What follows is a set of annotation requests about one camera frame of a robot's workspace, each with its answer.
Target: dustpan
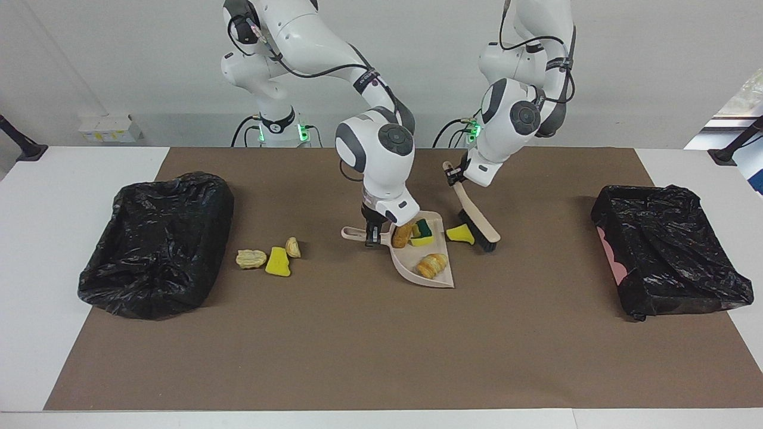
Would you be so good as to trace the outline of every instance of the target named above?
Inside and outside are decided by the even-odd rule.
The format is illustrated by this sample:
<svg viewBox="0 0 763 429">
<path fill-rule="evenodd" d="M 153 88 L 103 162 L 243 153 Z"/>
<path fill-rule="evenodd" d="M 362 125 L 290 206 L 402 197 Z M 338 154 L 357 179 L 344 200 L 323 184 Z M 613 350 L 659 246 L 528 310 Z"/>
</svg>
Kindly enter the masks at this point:
<svg viewBox="0 0 763 429">
<path fill-rule="evenodd" d="M 407 244 L 402 249 L 395 249 L 392 246 L 392 234 L 394 234 L 395 226 L 392 225 L 388 232 L 381 233 L 380 239 L 383 246 L 389 247 L 390 255 L 392 257 L 392 263 L 395 269 L 409 282 L 417 285 L 426 286 L 429 288 L 454 288 L 453 285 L 453 272 L 450 269 L 451 261 L 448 255 L 448 247 L 445 242 L 445 228 L 443 226 L 443 218 L 434 211 L 420 211 L 417 219 L 426 219 L 427 223 L 432 230 L 434 236 L 434 242 L 427 244 L 426 246 L 412 246 Z M 342 228 L 342 238 L 353 241 L 365 242 L 365 230 L 344 227 Z M 434 279 L 427 279 L 417 273 L 416 265 L 430 253 L 442 253 L 448 257 L 448 266 L 438 274 Z"/>
</svg>

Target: white wall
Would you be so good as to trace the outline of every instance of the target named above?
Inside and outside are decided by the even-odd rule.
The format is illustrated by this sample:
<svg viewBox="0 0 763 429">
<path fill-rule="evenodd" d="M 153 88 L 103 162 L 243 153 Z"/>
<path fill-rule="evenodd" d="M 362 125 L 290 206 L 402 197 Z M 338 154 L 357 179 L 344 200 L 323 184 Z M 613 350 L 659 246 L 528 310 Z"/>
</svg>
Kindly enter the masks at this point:
<svg viewBox="0 0 763 429">
<path fill-rule="evenodd" d="M 93 111 L 0 0 L 0 111 L 41 143 L 84 144 L 78 114 Z M 131 113 L 145 144 L 214 146 L 256 111 L 229 85 L 232 50 L 222 0 L 25 0 L 112 113 Z M 450 118 L 473 113 L 486 83 L 477 69 L 497 37 L 500 0 L 320 0 L 324 20 L 379 69 L 417 118 L 419 145 Z M 763 58 L 763 9 L 749 2 L 575 0 L 578 94 L 544 144 L 683 147 Z M 343 81 L 280 78 L 331 140 L 365 108 Z"/>
</svg>

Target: black bristles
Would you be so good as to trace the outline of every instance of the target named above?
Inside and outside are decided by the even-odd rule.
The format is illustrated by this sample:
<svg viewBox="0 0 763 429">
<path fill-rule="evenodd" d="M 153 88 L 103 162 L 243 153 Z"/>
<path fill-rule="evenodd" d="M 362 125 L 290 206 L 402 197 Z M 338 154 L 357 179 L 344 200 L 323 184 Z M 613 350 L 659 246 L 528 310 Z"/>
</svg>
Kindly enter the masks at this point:
<svg viewBox="0 0 763 429">
<path fill-rule="evenodd" d="M 461 222 L 465 223 L 469 228 L 469 231 L 472 232 L 472 235 L 475 237 L 475 244 L 479 245 L 479 247 L 481 247 L 486 253 L 490 253 L 495 250 L 495 247 L 498 245 L 498 243 L 492 243 L 488 241 L 486 236 L 472 221 L 472 218 L 470 218 L 466 213 L 466 210 L 459 211 L 459 219 L 461 219 Z"/>
</svg>

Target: dustpan handle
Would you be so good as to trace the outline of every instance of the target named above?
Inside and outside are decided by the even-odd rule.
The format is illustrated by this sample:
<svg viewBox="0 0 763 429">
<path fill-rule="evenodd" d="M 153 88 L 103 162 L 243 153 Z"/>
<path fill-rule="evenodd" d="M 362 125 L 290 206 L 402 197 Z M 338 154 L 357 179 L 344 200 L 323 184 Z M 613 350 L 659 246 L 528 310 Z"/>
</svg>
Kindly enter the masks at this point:
<svg viewBox="0 0 763 429">
<path fill-rule="evenodd" d="M 344 227 L 342 228 L 342 238 L 345 240 L 365 242 L 365 231 L 353 227 Z"/>
</svg>

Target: power outlet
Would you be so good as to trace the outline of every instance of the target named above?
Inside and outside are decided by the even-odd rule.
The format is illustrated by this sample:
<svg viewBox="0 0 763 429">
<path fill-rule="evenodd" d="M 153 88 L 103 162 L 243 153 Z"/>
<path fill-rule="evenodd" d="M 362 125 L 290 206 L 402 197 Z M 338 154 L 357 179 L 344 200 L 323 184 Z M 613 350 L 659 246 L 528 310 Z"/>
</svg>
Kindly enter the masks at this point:
<svg viewBox="0 0 763 429">
<path fill-rule="evenodd" d="M 79 133 L 90 143 L 135 143 L 142 137 L 130 115 L 82 118 Z"/>
</svg>

